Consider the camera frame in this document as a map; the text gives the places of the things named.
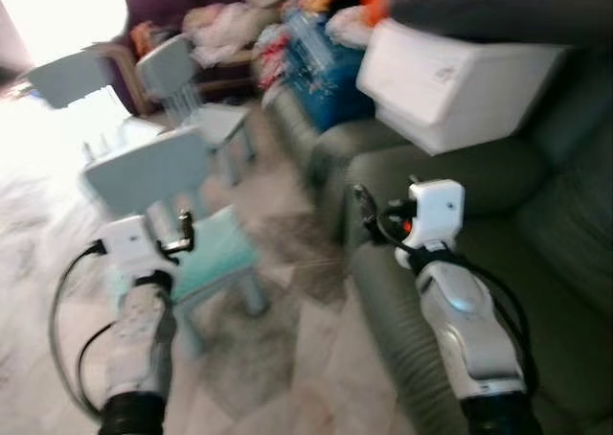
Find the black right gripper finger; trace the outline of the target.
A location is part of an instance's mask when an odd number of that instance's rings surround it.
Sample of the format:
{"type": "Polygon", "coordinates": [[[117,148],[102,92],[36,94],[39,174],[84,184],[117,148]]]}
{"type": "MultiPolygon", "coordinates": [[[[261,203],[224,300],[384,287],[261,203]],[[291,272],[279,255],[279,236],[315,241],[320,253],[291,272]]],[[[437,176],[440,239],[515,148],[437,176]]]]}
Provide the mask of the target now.
{"type": "Polygon", "coordinates": [[[352,186],[352,195],[359,209],[360,223],[365,233],[372,240],[380,240],[379,209],[368,187],[364,184],[355,184],[352,186]]]}

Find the green leather sofa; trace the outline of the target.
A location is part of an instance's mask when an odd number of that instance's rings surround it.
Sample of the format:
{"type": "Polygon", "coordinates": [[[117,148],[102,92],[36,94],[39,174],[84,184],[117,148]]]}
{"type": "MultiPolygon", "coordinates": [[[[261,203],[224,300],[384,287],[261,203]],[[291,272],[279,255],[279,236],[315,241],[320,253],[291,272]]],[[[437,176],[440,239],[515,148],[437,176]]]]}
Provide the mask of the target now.
{"type": "Polygon", "coordinates": [[[374,245],[351,196],[407,194],[410,178],[465,187],[461,254],[490,270],[526,311],[544,435],[613,431],[613,0],[386,0],[407,27],[479,44],[563,45],[518,131],[429,155],[365,117],[323,128],[281,88],[263,110],[298,165],[318,229],[346,256],[379,368],[413,435],[467,435],[410,270],[374,245]]]}

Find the mint green seat cushion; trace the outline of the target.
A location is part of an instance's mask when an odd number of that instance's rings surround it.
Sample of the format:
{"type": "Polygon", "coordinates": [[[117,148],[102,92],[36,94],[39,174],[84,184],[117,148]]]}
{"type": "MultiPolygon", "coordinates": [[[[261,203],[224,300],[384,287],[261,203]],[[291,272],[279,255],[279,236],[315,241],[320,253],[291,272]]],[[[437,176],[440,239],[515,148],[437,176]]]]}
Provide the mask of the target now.
{"type": "Polygon", "coordinates": [[[179,276],[171,299],[184,303],[219,286],[229,276],[257,264],[258,252],[233,207],[219,209],[195,224],[193,251],[179,254],[179,276]]]}

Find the light blue child chair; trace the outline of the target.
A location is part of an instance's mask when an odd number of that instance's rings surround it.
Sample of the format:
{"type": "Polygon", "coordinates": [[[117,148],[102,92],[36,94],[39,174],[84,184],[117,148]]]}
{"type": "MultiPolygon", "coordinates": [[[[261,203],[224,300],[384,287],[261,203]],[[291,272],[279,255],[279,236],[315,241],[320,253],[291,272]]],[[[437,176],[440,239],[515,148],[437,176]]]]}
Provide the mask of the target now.
{"type": "MultiPolygon", "coordinates": [[[[181,238],[178,215],[181,209],[193,212],[195,223],[215,212],[203,203],[202,186],[210,175],[210,148],[200,134],[172,131],[123,153],[111,154],[86,168],[83,173],[89,190],[101,200],[110,221],[130,216],[148,218],[157,239],[170,242],[181,238]]],[[[170,299],[179,265],[170,276],[170,299]]],[[[111,268],[118,295],[126,294],[132,282],[111,268]]],[[[196,359],[205,352],[201,331],[193,317],[198,308],[232,287],[241,291],[250,316],[260,316],[270,308],[257,278],[257,265],[229,276],[219,286],[184,303],[171,299],[171,312],[178,322],[178,339],[188,356],[196,359]]]]}
{"type": "Polygon", "coordinates": [[[231,146],[242,146],[245,162],[257,156],[248,129],[250,109],[240,103],[209,103],[201,97],[192,45],[183,35],[163,41],[137,62],[146,93],[168,114],[172,128],[193,131],[209,145],[228,185],[241,180],[240,162],[231,146]]]}
{"type": "Polygon", "coordinates": [[[67,109],[71,103],[95,99],[128,114],[114,89],[115,73],[109,59],[96,50],[82,49],[39,64],[26,73],[26,79],[50,109],[67,109]]]}

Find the blue storage box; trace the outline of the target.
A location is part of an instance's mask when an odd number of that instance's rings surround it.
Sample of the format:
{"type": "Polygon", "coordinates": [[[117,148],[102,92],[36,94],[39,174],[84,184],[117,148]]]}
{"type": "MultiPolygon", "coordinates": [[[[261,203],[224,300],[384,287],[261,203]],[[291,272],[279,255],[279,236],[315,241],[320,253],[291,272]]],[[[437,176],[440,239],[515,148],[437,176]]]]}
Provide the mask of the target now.
{"type": "Polygon", "coordinates": [[[318,131],[373,117],[375,103],[356,86],[364,51],[334,42],[326,18],[314,11],[290,9],[282,19],[282,79],[318,131]]]}

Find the white storage box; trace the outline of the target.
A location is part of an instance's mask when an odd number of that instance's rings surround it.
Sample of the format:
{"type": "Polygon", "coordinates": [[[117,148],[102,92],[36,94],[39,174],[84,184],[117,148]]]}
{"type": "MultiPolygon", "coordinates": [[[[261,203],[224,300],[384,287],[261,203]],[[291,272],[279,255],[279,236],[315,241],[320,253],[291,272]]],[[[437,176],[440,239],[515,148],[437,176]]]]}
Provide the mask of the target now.
{"type": "Polygon", "coordinates": [[[373,28],[356,88],[382,124],[437,155],[515,133],[564,53],[556,45],[450,39],[385,19],[373,28]]]}

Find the pile of clothes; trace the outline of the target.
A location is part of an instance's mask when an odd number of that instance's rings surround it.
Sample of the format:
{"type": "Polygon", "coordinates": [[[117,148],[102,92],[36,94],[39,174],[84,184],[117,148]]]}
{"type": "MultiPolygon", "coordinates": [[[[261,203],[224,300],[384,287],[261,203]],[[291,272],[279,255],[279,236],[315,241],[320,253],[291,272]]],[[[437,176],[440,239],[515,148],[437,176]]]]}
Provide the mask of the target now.
{"type": "Polygon", "coordinates": [[[181,32],[192,42],[193,59],[206,70],[236,57],[257,41],[263,28],[279,18],[276,9],[259,9],[248,3],[212,3],[189,10],[181,32]]]}

